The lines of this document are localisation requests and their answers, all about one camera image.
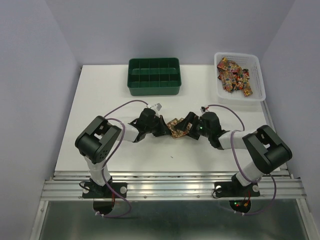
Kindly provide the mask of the paisley flamingo patterned tie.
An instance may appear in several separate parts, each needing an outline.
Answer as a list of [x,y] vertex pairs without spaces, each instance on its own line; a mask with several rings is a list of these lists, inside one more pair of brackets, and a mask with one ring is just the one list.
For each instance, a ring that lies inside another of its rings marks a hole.
[[183,136],[186,136],[189,131],[190,131],[190,128],[191,128],[191,124],[189,123],[186,127],[186,130],[185,131],[182,131],[182,130],[179,130],[179,129],[176,129],[175,126],[182,122],[184,119],[183,118],[174,118],[173,120],[169,121],[166,125],[167,127],[169,128],[169,130],[171,131],[171,136],[173,139],[177,139],[177,138],[181,138]]

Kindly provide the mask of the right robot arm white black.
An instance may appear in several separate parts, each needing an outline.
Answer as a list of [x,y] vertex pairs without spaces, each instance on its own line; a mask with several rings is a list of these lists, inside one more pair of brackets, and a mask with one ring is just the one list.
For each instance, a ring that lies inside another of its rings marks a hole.
[[[268,125],[252,132],[227,131],[222,128],[214,112],[204,112],[201,116],[190,112],[174,128],[187,132],[193,139],[206,137],[215,149],[232,150],[238,167],[238,173],[230,182],[231,192],[235,195],[242,195],[250,184],[256,183],[262,176],[270,174],[293,157],[291,149]],[[239,164],[236,149],[247,150],[251,157],[251,161],[244,168]]]

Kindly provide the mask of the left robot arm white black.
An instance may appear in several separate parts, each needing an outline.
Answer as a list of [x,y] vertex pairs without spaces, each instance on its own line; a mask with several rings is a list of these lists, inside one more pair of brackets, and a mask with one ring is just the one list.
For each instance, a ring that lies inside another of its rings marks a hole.
[[111,193],[111,175],[107,170],[107,162],[120,144],[123,141],[138,143],[147,134],[154,137],[171,134],[163,116],[152,108],[144,108],[138,118],[126,124],[98,115],[82,131],[75,140],[75,147],[87,163],[90,180],[95,184],[95,193],[100,197]]

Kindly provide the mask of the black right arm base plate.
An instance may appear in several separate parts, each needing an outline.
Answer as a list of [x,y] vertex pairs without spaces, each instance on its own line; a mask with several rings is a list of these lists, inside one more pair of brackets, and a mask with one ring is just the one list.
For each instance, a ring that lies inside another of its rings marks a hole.
[[244,197],[259,197],[260,190],[257,184],[249,184],[242,186],[240,183],[233,181],[216,181],[212,197],[219,198],[244,198]]

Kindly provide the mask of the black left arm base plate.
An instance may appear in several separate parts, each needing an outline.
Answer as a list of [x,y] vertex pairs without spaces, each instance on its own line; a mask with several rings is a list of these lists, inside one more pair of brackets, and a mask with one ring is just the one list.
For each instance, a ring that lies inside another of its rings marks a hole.
[[[119,198],[116,196],[106,185],[100,186],[93,181],[81,181],[79,186],[82,188],[82,198],[84,199],[110,199],[111,197]],[[127,191],[121,192],[121,188],[128,187],[126,182],[111,182],[111,188],[119,195],[126,198]]]

